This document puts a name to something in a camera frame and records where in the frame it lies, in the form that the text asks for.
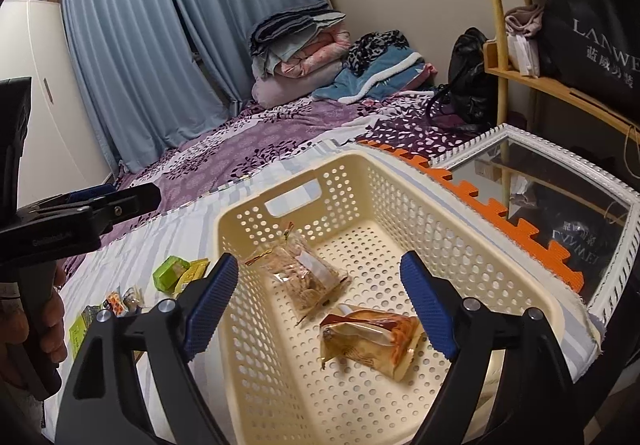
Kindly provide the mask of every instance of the human hand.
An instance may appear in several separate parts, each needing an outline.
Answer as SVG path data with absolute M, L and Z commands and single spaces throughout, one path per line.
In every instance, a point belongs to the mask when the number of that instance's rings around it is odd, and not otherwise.
M 65 272 L 58 266 L 54 285 L 62 286 Z M 63 316 L 65 307 L 62 298 L 54 289 L 50 300 L 42 310 L 42 321 L 49 331 L 40 339 L 40 348 L 49 355 L 51 362 L 59 364 L 66 359 L 65 327 Z M 0 377 L 15 387 L 24 387 L 20 373 L 7 356 L 7 344 L 21 344 L 29 335 L 29 323 L 23 311 L 11 314 L 0 313 Z

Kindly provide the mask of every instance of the white mirror frame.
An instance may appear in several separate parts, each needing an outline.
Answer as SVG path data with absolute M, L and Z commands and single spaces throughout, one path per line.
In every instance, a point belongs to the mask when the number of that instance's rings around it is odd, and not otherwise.
M 611 262 L 587 304 L 589 313 L 606 325 L 618 305 L 638 253 L 640 245 L 640 194 L 596 164 L 550 141 L 506 123 L 434 158 L 431 161 L 431 167 L 453 170 L 461 164 L 472 161 L 490 147 L 508 139 L 545 155 L 549 160 L 572 170 L 588 182 L 606 190 L 620 203 L 628 207 L 626 222 Z

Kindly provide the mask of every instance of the beige plastic basket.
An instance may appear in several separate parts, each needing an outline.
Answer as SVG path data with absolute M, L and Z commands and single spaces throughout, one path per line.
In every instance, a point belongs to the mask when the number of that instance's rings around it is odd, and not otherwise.
M 319 198 L 285 215 L 269 212 L 272 200 L 313 180 Z M 540 307 L 562 336 L 558 302 L 522 268 L 362 152 L 345 152 L 227 209 L 214 231 L 217 256 L 228 251 L 242 259 L 290 221 L 319 255 L 353 277 L 330 306 L 339 299 L 415 314 L 399 279 L 399 261 L 405 251 L 416 250 L 431 272 L 449 279 L 463 297 L 514 314 Z M 416 432 L 449 362 L 425 339 L 401 383 L 346 359 L 334 359 L 323 371 L 318 324 L 330 306 L 296 326 L 286 295 L 241 265 L 220 326 L 226 394 L 239 444 L 394 445 Z M 495 392 L 500 367 L 495 353 L 485 383 L 493 390 L 488 387 L 484 399 Z

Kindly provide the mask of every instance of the wardrobe door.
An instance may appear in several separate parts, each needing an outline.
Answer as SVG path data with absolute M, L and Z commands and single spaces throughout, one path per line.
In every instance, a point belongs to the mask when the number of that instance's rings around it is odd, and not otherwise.
M 49 113 L 29 42 L 27 1 L 0 7 L 0 79 L 31 77 L 31 115 L 18 174 L 18 206 L 88 186 Z
M 82 103 L 66 45 L 60 5 L 31 1 L 29 30 L 39 84 L 60 136 L 89 185 L 104 183 L 111 170 Z

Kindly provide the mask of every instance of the leopard print fabric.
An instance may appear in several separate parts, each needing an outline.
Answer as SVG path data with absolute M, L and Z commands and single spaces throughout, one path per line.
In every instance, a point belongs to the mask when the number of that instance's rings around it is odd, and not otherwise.
M 389 46 L 408 48 L 409 41 L 400 30 L 367 33 L 355 41 L 347 55 L 347 68 L 356 76 L 362 76 L 371 63 Z

